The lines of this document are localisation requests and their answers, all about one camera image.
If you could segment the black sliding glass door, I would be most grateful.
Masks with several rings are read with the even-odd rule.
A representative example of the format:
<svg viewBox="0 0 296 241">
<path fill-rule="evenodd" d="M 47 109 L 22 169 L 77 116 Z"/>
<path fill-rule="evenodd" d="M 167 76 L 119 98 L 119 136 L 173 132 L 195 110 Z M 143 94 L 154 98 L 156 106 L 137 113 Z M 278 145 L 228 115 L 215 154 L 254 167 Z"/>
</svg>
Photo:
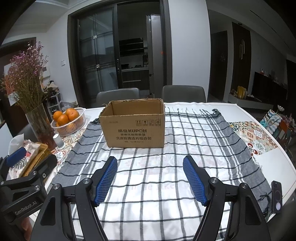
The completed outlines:
<svg viewBox="0 0 296 241">
<path fill-rule="evenodd" d="M 171 84 L 167 1 L 100 1 L 71 13 L 68 54 L 78 104 L 98 106 L 103 91 L 137 88 L 160 98 Z"/>
</svg>

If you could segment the wicker tissue box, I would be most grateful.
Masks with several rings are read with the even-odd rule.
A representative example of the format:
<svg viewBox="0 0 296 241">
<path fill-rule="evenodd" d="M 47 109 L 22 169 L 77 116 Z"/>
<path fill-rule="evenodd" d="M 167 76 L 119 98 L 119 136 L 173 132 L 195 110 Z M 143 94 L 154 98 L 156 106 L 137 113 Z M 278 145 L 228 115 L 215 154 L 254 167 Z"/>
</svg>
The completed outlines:
<svg viewBox="0 0 296 241">
<path fill-rule="evenodd" d="M 47 144 L 25 140 L 24 134 L 11 139 L 9 144 L 9 154 L 12 154 L 20 147 L 26 149 L 26 154 L 19 162 L 9 169 L 6 178 L 7 180 L 28 176 L 33 168 L 51 154 Z"/>
</svg>

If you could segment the grey chair left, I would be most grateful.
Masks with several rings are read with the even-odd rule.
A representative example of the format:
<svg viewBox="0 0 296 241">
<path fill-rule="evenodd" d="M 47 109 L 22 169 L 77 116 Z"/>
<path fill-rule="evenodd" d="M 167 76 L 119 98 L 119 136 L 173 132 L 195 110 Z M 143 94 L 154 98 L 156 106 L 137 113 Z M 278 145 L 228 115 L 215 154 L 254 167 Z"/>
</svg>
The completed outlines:
<svg viewBox="0 0 296 241">
<path fill-rule="evenodd" d="M 110 101 L 139 98 L 140 91 L 138 88 L 122 88 L 116 90 L 102 91 L 97 94 L 96 107 L 106 106 Z"/>
</svg>

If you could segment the black smartphone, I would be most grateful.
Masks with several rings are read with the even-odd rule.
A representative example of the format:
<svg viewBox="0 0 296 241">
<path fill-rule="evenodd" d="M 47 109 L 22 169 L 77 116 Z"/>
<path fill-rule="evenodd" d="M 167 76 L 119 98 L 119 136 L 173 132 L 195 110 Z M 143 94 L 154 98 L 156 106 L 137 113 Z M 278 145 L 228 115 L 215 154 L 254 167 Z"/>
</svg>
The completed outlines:
<svg viewBox="0 0 296 241">
<path fill-rule="evenodd" d="M 282 209 L 282 186 L 278 181 L 272 181 L 271 183 L 271 210 L 272 213 L 281 213 Z"/>
</svg>

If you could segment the white fruit basket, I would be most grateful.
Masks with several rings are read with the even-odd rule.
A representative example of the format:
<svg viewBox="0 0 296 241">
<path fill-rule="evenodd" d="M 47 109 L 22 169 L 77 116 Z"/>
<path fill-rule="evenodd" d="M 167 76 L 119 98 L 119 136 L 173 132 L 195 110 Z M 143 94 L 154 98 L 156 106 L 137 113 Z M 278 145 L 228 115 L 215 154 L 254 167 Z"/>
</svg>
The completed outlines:
<svg viewBox="0 0 296 241">
<path fill-rule="evenodd" d="M 74 121 L 69 121 L 68 124 L 64 126 L 56 126 L 56 121 L 51 122 L 51 127 L 53 130 L 58 133 L 61 137 L 65 137 L 68 135 L 71 135 L 78 130 L 82 128 L 82 126 L 85 124 L 85 108 L 68 108 L 66 111 L 62 112 L 63 114 L 67 115 L 68 111 L 71 109 L 75 109 L 79 112 L 80 116 L 79 118 L 75 119 Z"/>
</svg>

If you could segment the brown cardboard box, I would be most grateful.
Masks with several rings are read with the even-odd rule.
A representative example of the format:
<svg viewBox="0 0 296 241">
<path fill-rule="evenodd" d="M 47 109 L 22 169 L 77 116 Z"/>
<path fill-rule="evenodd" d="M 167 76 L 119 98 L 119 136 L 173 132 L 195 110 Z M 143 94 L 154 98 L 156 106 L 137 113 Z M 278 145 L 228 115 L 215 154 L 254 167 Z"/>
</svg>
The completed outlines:
<svg viewBox="0 0 296 241">
<path fill-rule="evenodd" d="M 111 101 L 99 116 L 109 147 L 163 148 L 165 105 L 162 99 Z"/>
</svg>

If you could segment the glass vase with dried flowers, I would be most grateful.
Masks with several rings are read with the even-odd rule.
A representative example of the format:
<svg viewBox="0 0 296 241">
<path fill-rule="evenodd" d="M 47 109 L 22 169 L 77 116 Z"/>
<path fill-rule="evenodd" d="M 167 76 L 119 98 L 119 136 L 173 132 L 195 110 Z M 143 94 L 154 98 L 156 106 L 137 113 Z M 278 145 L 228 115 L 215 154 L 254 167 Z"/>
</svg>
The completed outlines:
<svg viewBox="0 0 296 241">
<path fill-rule="evenodd" d="M 29 43 L 26 50 L 13 56 L 1 88 L 22 108 L 38 142 L 48 145 L 52 151 L 57 145 L 43 105 L 46 97 L 42 88 L 43 68 L 47 63 L 43 47 L 41 42 Z"/>
</svg>

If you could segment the patterned bag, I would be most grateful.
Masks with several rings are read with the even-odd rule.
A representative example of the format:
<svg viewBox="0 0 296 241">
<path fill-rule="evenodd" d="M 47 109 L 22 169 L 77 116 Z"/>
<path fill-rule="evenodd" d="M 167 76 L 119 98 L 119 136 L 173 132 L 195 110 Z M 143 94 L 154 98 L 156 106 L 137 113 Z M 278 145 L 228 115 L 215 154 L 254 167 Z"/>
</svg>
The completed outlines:
<svg viewBox="0 0 296 241">
<path fill-rule="evenodd" d="M 267 129 L 270 134 L 274 134 L 280 122 L 282 121 L 282 117 L 270 109 L 264 118 L 260 121 L 260 124 Z"/>
</svg>

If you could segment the grey chair right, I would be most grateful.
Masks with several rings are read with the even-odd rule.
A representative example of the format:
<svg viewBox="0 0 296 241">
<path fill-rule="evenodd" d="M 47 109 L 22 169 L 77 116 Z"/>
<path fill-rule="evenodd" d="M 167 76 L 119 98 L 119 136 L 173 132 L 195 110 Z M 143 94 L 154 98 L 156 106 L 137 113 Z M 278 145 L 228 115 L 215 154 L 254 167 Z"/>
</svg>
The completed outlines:
<svg viewBox="0 0 296 241">
<path fill-rule="evenodd" d="M 162 89 L 164 102 L 207 102 L 203 87 L 194 85 L 166 85 Z"/>
</svg>

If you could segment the patterned table runner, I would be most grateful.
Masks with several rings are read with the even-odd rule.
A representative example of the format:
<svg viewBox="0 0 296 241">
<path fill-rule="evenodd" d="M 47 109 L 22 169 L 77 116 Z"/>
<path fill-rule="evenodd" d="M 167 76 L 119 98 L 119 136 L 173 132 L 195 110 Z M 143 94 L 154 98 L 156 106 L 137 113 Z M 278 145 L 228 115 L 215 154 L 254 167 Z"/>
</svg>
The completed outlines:
<svg viewBox="0 0 296 241">
<path fill-rule="evenodd" d="M 252 156 L 277 148 L 270 136 L 253 121 L 229 122 L 233 131 L 245 142 Z"/>
</svg>

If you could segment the orange fruit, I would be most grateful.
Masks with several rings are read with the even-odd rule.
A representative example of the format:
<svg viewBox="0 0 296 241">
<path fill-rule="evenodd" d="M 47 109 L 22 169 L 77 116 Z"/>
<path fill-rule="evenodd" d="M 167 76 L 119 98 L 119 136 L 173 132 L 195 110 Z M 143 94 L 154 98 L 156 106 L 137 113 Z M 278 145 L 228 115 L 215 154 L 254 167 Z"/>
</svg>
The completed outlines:
<svg viewBox="0 0 296 241">
<path fill-rule="evenodd" d="M 79 118 L 80 114 L 77 110 L 71 109 L 67 113 L 69 121 L 74 121 L 75 119 Z"/>
<path fill-rule="evenodd" d="M 65 114 L 62 114 L 59 116 L 59 118 L 57 119 L 57 123 L 56 123 L 56 126 L 64 126 L 66 124 L 69 123 L 69 118 L 67 115 Z"/>
<path fill-rule="evenodd" d="M 55 111 L 54 112 L 54 114 L 53 114 L 53 119 L 54 119 L 54 121 L 57 121 L 58 120 L 58 118 L 62 115 L 63 113 L 62 113 L 62 111 Z"/>
</svg>

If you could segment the grey chair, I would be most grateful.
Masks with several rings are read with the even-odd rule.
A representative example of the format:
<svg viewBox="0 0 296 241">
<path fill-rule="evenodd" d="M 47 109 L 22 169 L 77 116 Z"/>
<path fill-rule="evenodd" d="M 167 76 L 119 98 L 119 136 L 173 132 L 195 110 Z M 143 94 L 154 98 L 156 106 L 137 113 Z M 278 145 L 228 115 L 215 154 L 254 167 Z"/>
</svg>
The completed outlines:
<svg viewBox="0 0 296 241">
<path fill-rule="evenodd" d="M 207 102 L 203 87 L 194 85 L 166 85 L 162 89 L 164 102 Z"/>
<path fill-rule="evenodd" d="M 102 91 L 97 94 L 96 107 L 106 106 L 110 101 L 139 98 L 140 91 L 138 88 L 122 88 L 116 90 Z"/>
</svg>

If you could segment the grey plaid tablecloth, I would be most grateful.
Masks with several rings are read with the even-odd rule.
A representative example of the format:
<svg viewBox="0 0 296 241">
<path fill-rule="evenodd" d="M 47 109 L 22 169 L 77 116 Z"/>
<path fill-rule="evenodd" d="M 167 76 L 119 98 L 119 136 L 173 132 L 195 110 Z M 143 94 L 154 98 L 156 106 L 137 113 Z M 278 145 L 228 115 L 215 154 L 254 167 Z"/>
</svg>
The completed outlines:
<svg viewBox="0 0 296 241">
<path fill-rule="evenodd" d="M 190 155 L 225 184 L 245 182 L 263 212 L 271 188 L 250 149 L 220 110 L 165 108 L 163 148 L 111 148 L 98 120 L 70 151 L 53 183 L 72 186 L 92 176 L 109 157 L 118 170 L 105 201 L 96 209 L 109 240 L 191 240 L 205 208 L 197 202 L 183 170 Z"/>
</svg>

